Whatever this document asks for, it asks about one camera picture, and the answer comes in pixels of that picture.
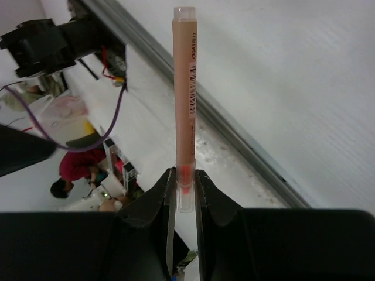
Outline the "slim orange highlighter pen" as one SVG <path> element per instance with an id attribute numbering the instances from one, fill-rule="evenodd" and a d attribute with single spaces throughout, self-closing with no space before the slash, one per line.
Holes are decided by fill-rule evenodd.
<path id="1" fill-rule="evenodd" d="M 172 20 L 177 209 L 190 213 L 195 199 L 197 19 L 194 7 L 175 7 Z"/>

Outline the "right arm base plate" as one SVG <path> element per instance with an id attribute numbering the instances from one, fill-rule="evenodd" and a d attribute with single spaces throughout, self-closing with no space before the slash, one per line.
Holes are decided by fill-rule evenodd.
<path id="1" fill-rule="evenodd" d="M 29 20 L 1 36 L 1 49 L 10 52 L 19 78 L 51 75 L 71 68 L 94 54 L 102 75 L 114 83 L 127 83 L 125 43 L 84 1 L 68 1 L 71 19 L 56 25 L 52 19 Z"/>

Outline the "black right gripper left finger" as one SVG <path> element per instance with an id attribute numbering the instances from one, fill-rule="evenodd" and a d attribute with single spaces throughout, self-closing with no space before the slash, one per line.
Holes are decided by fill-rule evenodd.
<path id="1" fill-rule="evenodd" d="M 175 174 L 117 212 L 1 214 L 2 280 L 171 280 Z"/>

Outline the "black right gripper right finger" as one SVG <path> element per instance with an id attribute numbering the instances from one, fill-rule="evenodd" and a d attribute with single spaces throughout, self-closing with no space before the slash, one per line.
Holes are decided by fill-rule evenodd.
<path id="1" fill-rule="evenodd" d="M 196 172 L 202 280 L 373 280 L 374 217 L 361 210 L 244 208 Z"/>

